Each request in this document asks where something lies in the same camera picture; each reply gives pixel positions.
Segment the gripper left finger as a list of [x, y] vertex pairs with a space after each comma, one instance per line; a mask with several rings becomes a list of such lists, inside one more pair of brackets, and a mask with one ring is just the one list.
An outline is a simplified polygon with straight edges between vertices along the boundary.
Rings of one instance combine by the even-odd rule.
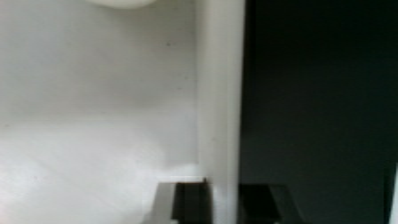
[[213, 224], [211, 189], [206, 180], [158, 184], [151, 224]]

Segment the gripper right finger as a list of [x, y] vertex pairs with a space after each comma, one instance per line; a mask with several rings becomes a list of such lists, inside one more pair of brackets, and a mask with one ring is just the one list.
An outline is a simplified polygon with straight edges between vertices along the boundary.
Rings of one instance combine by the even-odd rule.
[[305, 224], [284, 185], [238, 186], [238, 224]]

